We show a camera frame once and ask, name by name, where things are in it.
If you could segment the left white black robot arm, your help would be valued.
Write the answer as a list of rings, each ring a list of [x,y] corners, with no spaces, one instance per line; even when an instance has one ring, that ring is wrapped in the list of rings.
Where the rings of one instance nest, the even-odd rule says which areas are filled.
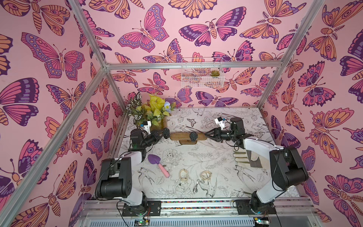
[[[130,133],[129,149],[116,159],[105,159],[95,189],[95,199],[99,201],[118,200],[125,208],[137,215],[147,210],[145,194],[132,186],[132,169],[146,158],[147,148],[157,144],[162,138],[168,139],[167,128],[147,133],[134,129]]]

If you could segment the black watch wide face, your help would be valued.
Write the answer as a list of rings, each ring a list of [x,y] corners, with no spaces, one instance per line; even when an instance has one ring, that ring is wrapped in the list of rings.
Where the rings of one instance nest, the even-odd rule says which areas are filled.
[[[190,133],[190,142],[197,142],[198,134],[196,132]]]

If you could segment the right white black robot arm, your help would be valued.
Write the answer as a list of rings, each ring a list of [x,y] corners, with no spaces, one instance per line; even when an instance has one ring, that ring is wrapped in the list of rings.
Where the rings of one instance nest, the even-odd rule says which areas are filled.
[[[288,188],[309,179],[305,164],[295,147],[274,145],[246,133],[244,122],[239,117],[229,120],[228,130],[224,129],[223,118],[216,118],[215,122],[219,127],[204,133],[207,138],[216,142],[232,141],[235,147],[255,152],[270,162],[271,180],[251,196],[250,208],[254,213],[267,211]]]

